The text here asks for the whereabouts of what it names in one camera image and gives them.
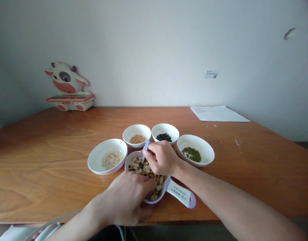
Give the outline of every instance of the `measuring cup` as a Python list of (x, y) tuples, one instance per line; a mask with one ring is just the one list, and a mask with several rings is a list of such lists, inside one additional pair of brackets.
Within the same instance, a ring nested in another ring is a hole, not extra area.
[[(130, 153), (125, 161), (125, 170), (128, 170), (130, 162), (135, 157), (139, 157), (141, 159), (142, 155), (143, 155), (142, 151), (135, 151)], [(155, 201), (144, 199), (144, 202), (148, 204), (156, 204), (163, 198), (166, 192), (176, 197), (181, 203), (183, 203), (188, 208), (192, 209), (196, 206), (196, 198), (194, 194), (190, 190), (181, 187), (179, 184), (174, 182), (171, 179), (171, 176), (168, 176), (167, 179), (163, 182), (160, 197), (158, 197)]]

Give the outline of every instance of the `bean mixture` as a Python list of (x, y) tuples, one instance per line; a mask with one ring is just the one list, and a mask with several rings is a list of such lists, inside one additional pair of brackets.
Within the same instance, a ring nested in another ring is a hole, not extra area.
[(156, 139), (159, 141), (168, 141), (168, 142), (172, 142), (172, 139), (170, 137), (169, 134), (167, 133), (163, 133), (163, 134), (159, 134), (158, 136), (156, 136)]
[(156, 181), (156, 189), (150, 197), (151, 201), (155, 201), (161, 195), (161, 189), (163, 187), (162, 184), (164, 180), (166, 180), (167, 176), (156, 175), (155, 173), (153, 173), (146, 158), (143, 163), (141, 163), (141, 161), (142, 157), (135, 157), (130, 162), (128, 170), (135, 171), (137, 174), (143, 176), (148, 176), (149, 178), (154, 179), (154, 181)]
[(195, 150), (194, 148), (186, 147), (183, 149), (182, 153), (189, 159), (195, 162), (201, 162), (201, 154), (199, 151)]
[(106, 170), (112, 169), (123, 160), (123, 157), (119, 151), (110, 152), (103, 158), (103, 167), (106, 167)]
[(142, 135), (134, 135), (131, 139), (130, 139), (130, 143), (131, 144), (140, 144), (146, 141), (146, 138)]

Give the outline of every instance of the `cow toy keyboard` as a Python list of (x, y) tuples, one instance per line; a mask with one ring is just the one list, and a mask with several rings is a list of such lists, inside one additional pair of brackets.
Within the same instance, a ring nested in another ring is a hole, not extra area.
[(56, 107), (63, 111), (81, 110), (86, 111), (94, 105), (94, 94), (90, 91), (83, 91), (83, 86), (88, 86), (86, 79), (79, 76), (76, 67), (69, 67), (60, 62), (51, 63), (52, 69), (45, 73), (53, 77), (53, 84), (61, 91), (54, 95), (47, 102), (55, 103)]

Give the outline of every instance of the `white ceramic bowl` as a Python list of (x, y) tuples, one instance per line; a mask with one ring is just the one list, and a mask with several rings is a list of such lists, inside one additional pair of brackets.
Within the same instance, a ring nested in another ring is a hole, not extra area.
[[(192, 164), (195, 167), (203, 167), (207, 166), (214, 160), (214, 150), (210, 146), (209, 143), (207, 143), (202, 138), (199, 138), (197, 136), (193, 135), (183, 135), (180, 136), (177, 140), (177, 152), (180, 158), (182, 158), (184, 161), (187, 161), (188, 163)], [(191, 147), (196, 150), (198, 150), (201, 154), (201, 162), (195, 162), (191, 159), (187, 158), (183, 153), (183, 149), (186, 147)]]
[(174, 145), (177, 142), (178, 138), (180, 137), (180, 133), (176, 129), (176, 127), (174, 127), (170, 124), (158, 124), (158, 125), (154, 126), (151, 130), (151, 135), (152, 135), (155, 142), (159, 141), (159, 140), (156, 139), (156, 137), (159, 134), (163, 134), (163, 133), (167, 133), (171, 137), (172, 142), (169, 142), (169, 144), (171, 146)]
[[(106, 170), (106, 167), (103, 167), (103, 158), (109, 152), (117, 151), (123, 155), (123, 160), (112, 169)], [(127, 145), (121, 139), (109, 139), (99, 145), (97, 145), (89, 154), (88, 157), (88, 167), (89, 169), (98, 175), (109, 175), (118, 171), (125, 163), (127, 158)]]
[(141, 149), (145, 146), (145, 142), (139, 144), (131, 144), (129, 141), (134, 135), (142, 135), (146, 138), (146, 140), (150, 140), (151, 138), (151, 131), (149, 127), (145, 125), (133, 125), (128, 127), (123, 133), (123, 139), (133, 149)]

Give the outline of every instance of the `measuring cup handle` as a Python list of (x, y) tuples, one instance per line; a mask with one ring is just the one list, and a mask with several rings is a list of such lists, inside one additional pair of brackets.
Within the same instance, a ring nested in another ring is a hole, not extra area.
[(181, 187), (176, 182), (174, 182), (171, 177), (166, 180), (166, 186), (167, 192), (176, 197), (186, 207), (192, 209), (196, 206), (196, 198), (191, 190)]

